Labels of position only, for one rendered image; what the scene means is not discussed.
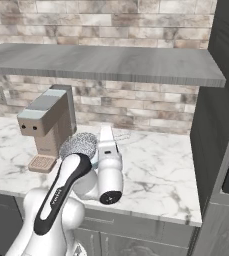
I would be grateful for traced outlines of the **beige coffee machine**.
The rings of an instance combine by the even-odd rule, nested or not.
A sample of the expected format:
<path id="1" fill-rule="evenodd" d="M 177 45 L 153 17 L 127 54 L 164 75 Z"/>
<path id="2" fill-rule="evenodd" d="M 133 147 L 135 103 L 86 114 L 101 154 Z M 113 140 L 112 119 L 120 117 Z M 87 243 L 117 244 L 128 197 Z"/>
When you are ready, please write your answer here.
<path id="1" fill-rule="evenodd" d="M 37 149 L 28 169 L 49 173 L 62 144 L 77 131 L 72 87 L 52 85 L 22 110 L 17 120 L 21 134 L 32 136 Z"/>

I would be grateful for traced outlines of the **dark grey dishwasher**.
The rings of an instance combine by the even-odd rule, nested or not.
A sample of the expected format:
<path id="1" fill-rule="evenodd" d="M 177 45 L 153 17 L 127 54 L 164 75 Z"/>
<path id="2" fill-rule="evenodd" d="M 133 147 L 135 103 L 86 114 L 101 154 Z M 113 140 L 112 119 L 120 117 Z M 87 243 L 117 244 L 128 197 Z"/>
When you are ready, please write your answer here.
<path id="1" fill-rule="evenodd" d="M 0 256 L 4 256 L 16 236 L 23 221 L 15 199 L 0 194 Z"/>

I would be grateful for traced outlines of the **grey speckled bowl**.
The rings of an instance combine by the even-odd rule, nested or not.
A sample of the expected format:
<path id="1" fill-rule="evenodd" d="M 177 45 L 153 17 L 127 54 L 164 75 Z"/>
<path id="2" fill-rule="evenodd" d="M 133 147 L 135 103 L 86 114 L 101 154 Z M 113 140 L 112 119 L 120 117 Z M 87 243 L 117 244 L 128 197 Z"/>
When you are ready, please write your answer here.
<path id="1" fill-rule="evenodd" d="M 92 133 L 78 133 L 69 137 L 60 147 L 59 156 L 64 159 L 72 153 L 87 155 L 94 168 L 98 165 L 97 137 Z"/>

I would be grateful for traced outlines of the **dark grey tall cabinet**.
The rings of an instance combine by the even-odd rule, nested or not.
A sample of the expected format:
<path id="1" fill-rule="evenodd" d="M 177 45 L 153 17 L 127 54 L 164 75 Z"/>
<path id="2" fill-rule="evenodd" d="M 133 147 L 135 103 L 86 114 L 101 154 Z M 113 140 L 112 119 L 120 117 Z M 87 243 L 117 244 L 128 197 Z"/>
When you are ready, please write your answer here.
<path id="1" fill-rule="evenodd" d="M 217 0 L 208 52 L 224 80 L 199 89 L 190 140 L 200 208 L 220 190 L 229 194 L 229 0 Z"/>

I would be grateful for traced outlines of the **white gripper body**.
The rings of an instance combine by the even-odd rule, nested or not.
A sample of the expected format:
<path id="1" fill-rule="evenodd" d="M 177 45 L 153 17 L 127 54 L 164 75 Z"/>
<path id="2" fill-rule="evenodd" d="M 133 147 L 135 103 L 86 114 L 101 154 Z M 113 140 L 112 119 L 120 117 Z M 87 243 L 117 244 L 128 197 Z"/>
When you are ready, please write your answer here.
<path id="1" fill-rule="evenodd" d="M 113 136 L 111 126 L 102 126 L 101 127 L 99 141 L 100 142 L 113 142 L 114 141 L 114 136 Z"/>

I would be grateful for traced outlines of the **narrow grey cabinet door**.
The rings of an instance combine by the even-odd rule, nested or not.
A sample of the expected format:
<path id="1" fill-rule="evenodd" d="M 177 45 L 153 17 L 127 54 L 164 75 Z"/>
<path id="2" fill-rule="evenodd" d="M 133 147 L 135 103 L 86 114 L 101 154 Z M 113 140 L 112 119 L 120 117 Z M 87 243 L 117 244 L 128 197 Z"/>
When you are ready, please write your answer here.
<path id="1" fill-rule="evenodd" d="M 76 229 L 74 234 L 78 242 L 76 256 L 101 256 L 100 234 L 97 231 Z"/>

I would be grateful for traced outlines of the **grey drawer front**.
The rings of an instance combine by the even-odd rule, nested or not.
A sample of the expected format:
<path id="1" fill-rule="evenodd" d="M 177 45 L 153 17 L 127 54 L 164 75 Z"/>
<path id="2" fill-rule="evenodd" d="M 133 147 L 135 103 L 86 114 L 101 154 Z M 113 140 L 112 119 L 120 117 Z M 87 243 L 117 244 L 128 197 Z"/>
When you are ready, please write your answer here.
<path id="1" fill-rule="evenodd" d="M 87 209 L 85 217 L 105 220 L 114 219 L 114 224 L 103 224 L 86 221 L 84 218 L 81 228 L 160 242 L 180 247 L 188 247 L 194 228 L 187 225 L 165 221 L 134 217 L 94 209 Z"/>

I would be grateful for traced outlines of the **grey wooden wall shelf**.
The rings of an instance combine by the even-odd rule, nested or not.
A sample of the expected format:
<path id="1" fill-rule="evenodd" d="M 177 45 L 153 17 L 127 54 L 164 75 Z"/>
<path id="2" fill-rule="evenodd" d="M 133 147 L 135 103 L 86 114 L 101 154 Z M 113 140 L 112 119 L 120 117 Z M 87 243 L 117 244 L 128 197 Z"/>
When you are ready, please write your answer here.
<path id="1" fill-rule="evenodd" d="M 224 80 L 206 50 L 0 44 L 0 74 L 206 86 Z"/>

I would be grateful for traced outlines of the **wide grey cabinet door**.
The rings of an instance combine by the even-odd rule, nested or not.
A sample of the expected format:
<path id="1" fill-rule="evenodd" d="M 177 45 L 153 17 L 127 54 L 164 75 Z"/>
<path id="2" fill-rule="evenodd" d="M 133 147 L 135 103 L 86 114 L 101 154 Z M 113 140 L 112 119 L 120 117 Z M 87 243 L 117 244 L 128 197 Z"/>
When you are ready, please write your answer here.
<path id="1" fill-rule="evenodd" d="M 187 256 L 188 249 L 101 232 L 102 256 Z"/>

